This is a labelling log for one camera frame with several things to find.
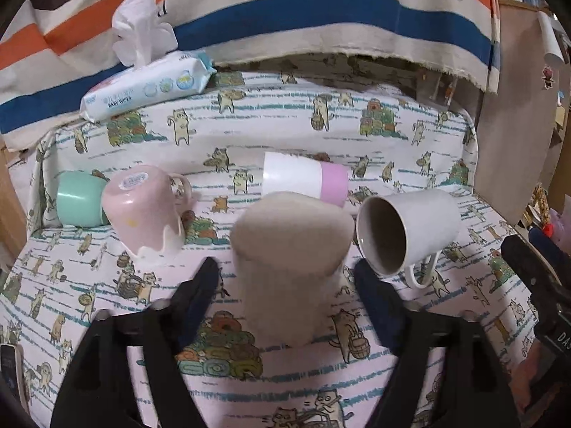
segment white and pink cup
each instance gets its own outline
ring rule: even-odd
[[[190,183],[182,175],[138,165],[113,176],[103,191],[102,206],[129,255],[153,266],[169,262],[182,248],[181,214],[191,197]]]
[[[342,208],[347,199],[348,186],[348,170],[340,164],[272,152],[267,152],[264,158],[262,196],[294,192]]]

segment green cup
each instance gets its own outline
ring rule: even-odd
[[[108,225],[101,207],[101,195],[107,182],[86,172],[71,170],[59,176],[55,201],[59,221],[64,225],[93,228]]]

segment pink cup band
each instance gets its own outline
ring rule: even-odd
[[[335,204],[340,208],[347,199],[349,175],[347,169],[339,164],[324,163],[322,166],[322,188],[319,199],[325,203]]]

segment phone screen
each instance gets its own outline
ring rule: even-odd
[[[20,401],[18,377],[16,376],[16,352],[13,347],[0,346],[0,373],[14,397]]]

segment baby wipes package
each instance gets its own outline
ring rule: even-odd
[[[142,106],[202,93],[215,72],[204,52],[173,51],[95,85],[81,99],[79,112],[88,121],[97,122]]]

